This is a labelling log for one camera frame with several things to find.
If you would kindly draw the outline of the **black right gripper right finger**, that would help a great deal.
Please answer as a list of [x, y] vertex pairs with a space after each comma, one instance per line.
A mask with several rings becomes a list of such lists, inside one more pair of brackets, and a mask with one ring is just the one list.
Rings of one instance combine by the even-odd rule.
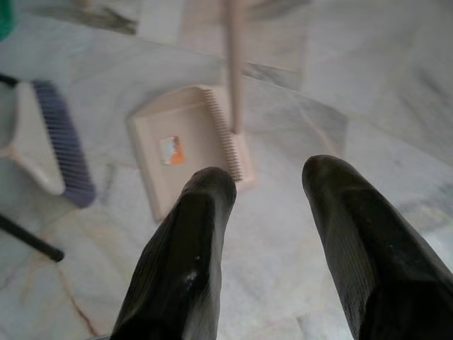
[[302, 185], [355, 339], [451, 339], [452, 272], [353, 166], [309, 157]]

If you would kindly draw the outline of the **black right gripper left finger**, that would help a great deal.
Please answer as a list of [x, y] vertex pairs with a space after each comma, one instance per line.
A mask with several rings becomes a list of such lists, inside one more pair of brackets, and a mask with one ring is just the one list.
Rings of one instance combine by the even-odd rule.
[[111, 339], [216, 339], [231, 175], [195, 172], [145, 246]]

